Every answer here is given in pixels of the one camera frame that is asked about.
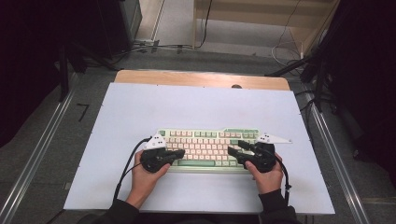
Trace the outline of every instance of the handheld controller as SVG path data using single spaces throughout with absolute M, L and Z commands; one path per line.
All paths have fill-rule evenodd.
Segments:
M 257 143 L 251 145 L 245 141 L 238 141 L 238 146 L 244 150 L 250 150 L 254 155 L 239 152 L 233 147 L 228 147 L 228 154 L 237 159 L 239 164 L 243 164 L 247 169 L 245 162 L 253 163 L 257 170 L 261 173 L 270 172 L 276 164 L 275 146 L 274 143 L 291 143 L 291 140 L 286 140 L 276 137 L 271 134 L 263 134 L 257 138 Z
M 155 134 L 145 145 L 140 158 L 143 168 L 151 173 L 157 173 L 166 163 L 172 163 L 184 157 L 185 150 L 166 150 L 166 142 L 160 134 Z

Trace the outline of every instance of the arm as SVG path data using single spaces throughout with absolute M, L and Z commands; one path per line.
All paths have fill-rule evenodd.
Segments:
M 134 164 L 139 164 L 143 151 L 134 155 Z M 157 181 L 166 174 L 170 164 L 165 164 L 161 170 L 152 174 L 146 171 L 141 165 L 132 170 L 132 188 L 124 201 L 116 200 L 111 207 L 100 217 L 84 217 L 78 224 L 123 224 L 133 223 L 139 215 L 139 209 L 150 193 L 154 190 Z
M 279 162 L 276 162 L 273 170 L 260 173 L 250 161 L 246 167 L 256 180 L 259 197 L 262 201 L 263 211 L 260 213 L 261 223 L 264 224 L 289 224 L 300 223 L 292 206 L 288 206 L 281 194 L 283 172 Z

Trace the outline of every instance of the hand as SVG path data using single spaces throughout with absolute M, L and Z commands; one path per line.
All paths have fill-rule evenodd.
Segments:
M 257 170 L 256 166 L 250 161 L 246 161 L 245 165 L 250 173 L 253 175 L 253 179 L 256 180 L 257 189 L 260 194 L 269 193 L 274 190 L 280 189 L 280 185 L 282 184 L 283 172 L 280 167 L 279 162 L 277 161 L 272 171 L 267 173 L 260 173 Z
M 134 165 L 140 163 L 140 157 L 142 156 L 143 150 L 134 154 Z M 166 163 L 157 173 L 153 174 L 145 170 L 142 165 L 136 166 L 132 170 L 132 189 L 126 200 L 127 203 L 131 204 L 137 209 L 140 209 L 143 202 L 147 199 L 150 193 L 154 190 L 158 179 L 165 175 L 169 169 L 170 164 Z

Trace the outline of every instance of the person's left hand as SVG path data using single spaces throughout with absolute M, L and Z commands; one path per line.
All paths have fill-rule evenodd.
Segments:
M 140 163 L 140 157 L 142 156 L 143 150 L 134 154 L 134 165 Z M 166 163 L 157 173 L 150 173 L 145 170 L 142 165 L 136 166 L 132 170 L 132 188 L 129 196 L 126 200 L 127 203 L 131 204 L 137 209 L 140 209 L 143 202 L 147 199 L 150 193 L 154 190 L 158 179 L 165 175 L 169 169 L 170 164 Z

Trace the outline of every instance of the white tabletop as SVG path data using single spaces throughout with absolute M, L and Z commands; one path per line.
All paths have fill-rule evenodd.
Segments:
M 256 128 L 291 139 L 275 144 L 290 176 L 290 205 L 297 213 L 334 213 L 292 91 L 127 83 L 110 84 L 64 209 L 107 209 L 133 148 L 161 128 Z M 119 199 L 131 179 L 123 180 Z M 141 211 L 259 213 L 257 195 L 251 175 L 168 173 Z

